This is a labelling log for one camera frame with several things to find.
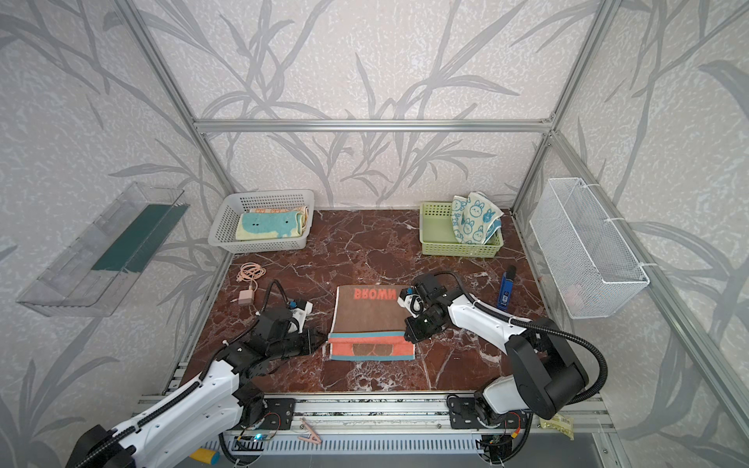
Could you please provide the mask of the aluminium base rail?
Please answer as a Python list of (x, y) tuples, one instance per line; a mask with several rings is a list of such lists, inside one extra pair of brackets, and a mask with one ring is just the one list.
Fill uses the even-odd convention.
[[(532, 435), (565, 435), (540, 428), (539, 417), (528, 417), (520, 431), (501, 429), (452, 429), (446, 398), (452, 393), (296, 393), (270, 394), (270, 398), (294, 398), (296, 409), (289, 430), (251, 430), (235, 427), (213, 437), (201, 447), (218, 452), (226, 448), (235, 457), (295, 456), (296, 454), (481, 454), (490, 444), (511, 441), (518, 445)], [(599, 397), (561, 411), (575, 420), (575, 440), (593, 438), (599, 452), (610, 448), (616, 433), (608, 410)], [(298, 440), (300, 420), (305, 418), (322, 438), (315, 446)], [(237, 443), (243, 434), (275, 432), (259, 444)]]

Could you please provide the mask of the blue marker pen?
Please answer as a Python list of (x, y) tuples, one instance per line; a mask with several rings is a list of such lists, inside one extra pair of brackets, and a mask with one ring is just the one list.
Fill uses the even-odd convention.
[(501, 277), (501, 288), (499, 289), (499, 296), (497, 297), (497, 308), (501, 311), (506, 311), (508, 309), (514, 288), (516, 273), (516, 266), (511, 265)]

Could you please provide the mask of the clear acrylic wall shelf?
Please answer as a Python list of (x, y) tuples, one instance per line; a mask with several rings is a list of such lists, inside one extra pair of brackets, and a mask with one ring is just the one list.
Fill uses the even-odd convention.
[(189, 208), (185, 192), (131, 183), (23, 292), (45, 317), (109, 317)]

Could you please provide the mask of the pink clothespin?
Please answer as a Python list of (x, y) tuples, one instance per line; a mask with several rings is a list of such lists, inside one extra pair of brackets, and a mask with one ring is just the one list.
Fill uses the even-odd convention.
[(300, 420), (300, 429), (302, 434), (298, 436), (298, 440), (315, 446), (322, 445), (322, 438), (304, 417)]

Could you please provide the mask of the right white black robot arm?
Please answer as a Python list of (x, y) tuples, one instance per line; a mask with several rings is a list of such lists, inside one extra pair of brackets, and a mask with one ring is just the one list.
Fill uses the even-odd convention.
[(511, 376), (474, 393), (476, 417), (484, 426), (498, 425), (515, 411), (550, 419), (563, 407), (595, 396), (607, 383), (608, 362), (591, 342), (551, 319), (517, 317), (483, 302), (452, 271), (415, 278), (399, 292), (398, 304), (410, 313), (406, 341), (419, 343), (453, 326), (507, 356)]

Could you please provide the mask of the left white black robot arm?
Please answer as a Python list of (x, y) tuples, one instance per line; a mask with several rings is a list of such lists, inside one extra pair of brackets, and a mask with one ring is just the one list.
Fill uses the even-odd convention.
[(254, 379), (271, 363), (310, 356), (326, 341), (325, 333), (306, 327), (311, 302), (282, 300), (265, 304), (250, 327), (159, 403), (111, 429), (96, 425), (84, 433), (67, 466), (174, 467), (213, 437), (263, 422), (273, 411)]

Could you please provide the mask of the teal and yellow towel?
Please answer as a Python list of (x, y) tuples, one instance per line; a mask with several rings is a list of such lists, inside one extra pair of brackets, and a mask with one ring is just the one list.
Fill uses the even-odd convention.
[(240, 216), (235, 232), (237, 241), (272, 240), (296, 238), (304, 233), (305, 214), (289, 212), (282, 214), (246, 213)]

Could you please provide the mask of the black mounting plate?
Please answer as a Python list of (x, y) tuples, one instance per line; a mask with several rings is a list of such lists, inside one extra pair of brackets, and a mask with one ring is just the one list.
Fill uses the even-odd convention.
[(449, 394), (446, 404), (452, 429), (520, 431), (527, 427), (527, 419), (522, 411), (499, 415), (493, 413), (487, 405), (478, 404), (474, 397)]
[(251, 430), (289, 430), (296, 409), (294, 398), (270, 398), (257, 403), (248, 413), (247, 426)]

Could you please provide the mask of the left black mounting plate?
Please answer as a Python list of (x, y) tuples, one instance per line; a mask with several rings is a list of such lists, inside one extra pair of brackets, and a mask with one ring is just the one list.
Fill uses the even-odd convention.
[(251, 430), (289, 430), (296, 409), (294, 398), (270, 398), (257, 403), (248, 413), (247, 426)]

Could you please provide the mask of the yellow plastic scoop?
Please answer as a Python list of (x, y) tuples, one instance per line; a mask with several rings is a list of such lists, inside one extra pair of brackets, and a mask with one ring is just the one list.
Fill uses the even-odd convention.
[(190, 456), (190, 459), (207, 465), (215, 465), (220, 460), (220, 454), (208, 448), (198, 448)]

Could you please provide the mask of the yellow paper tag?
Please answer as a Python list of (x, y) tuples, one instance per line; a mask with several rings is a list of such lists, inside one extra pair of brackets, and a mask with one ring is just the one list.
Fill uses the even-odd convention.
[(568, 437), (571, 441), (575, 440), (575, 420), (567, 415), (557, 413), (557, 415), (554, 415), (550, 419), (541, 418), (540, 428), (557, 431)]

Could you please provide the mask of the teal rabbit pattern towel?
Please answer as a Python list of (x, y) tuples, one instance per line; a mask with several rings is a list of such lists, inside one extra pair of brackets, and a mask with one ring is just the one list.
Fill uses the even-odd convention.
[(452, 202), (452, 227), (456, 241), (486, 245), (501, 229), (501, 209), (481, 192), (456, 195)]

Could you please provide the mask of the green plastic basket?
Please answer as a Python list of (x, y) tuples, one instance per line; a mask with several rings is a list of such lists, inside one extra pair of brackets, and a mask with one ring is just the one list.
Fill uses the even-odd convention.
[(424, 255), (435, 257), (479, 257), (491, 259), (504, 245), (501, 231), (487, 244), (472, 245), (458, 242), (452, 225), (452, 204), (424, 202), (419, 207), (419, 242)]

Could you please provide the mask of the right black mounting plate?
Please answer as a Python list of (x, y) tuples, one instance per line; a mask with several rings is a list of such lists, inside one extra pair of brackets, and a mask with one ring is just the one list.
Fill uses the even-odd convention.
[(446, 404), (452, 429), (520, 431), (527, 427), (527, 419), (522, 411), (499, 415), (493, 413), (487, 405), (478, 404), (474, 397), (449, 394)]

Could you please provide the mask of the green circuit board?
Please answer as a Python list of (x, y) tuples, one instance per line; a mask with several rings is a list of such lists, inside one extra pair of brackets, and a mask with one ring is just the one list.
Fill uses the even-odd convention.
[(275, 432), (268, 432), (268, 433), (255, 433), (255, 434), (243, 434), (238, 436), (235, 441), (237, 443), (244, 443), (244, 444), (259, 444), (261, 442), (267, 442), (272, 440), (275, 437)]

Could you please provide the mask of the orange rabbit pattern towel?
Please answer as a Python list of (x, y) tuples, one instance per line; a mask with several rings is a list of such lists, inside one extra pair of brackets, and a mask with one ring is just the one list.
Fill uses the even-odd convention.
[(282, 213), (289, 213), (289, 212), (299, 212), (304, 215), (308, 214), (309, 207), (306, 205), (294, 207), (294, 208), (253, 208), (250, 210), (250, 213), (256, 213), (256, 214), (282, 214)]

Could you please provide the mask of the red orange towel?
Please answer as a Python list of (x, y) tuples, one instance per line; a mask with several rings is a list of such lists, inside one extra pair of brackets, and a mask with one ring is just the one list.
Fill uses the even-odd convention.
[(403, 285), (346, 285), (337, 301), (327, 345), (332, 361), (399, 362), (415, 359), (405, 339), (409, 310), (398, 303)]

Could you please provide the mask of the white perforated plastic basket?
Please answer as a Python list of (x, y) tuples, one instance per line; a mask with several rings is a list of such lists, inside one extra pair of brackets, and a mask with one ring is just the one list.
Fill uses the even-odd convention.
[(311, 230), (314, 205), (310, 190), (229, 195), (218, 209), (208, 243), (235, 255), (301, 250)]

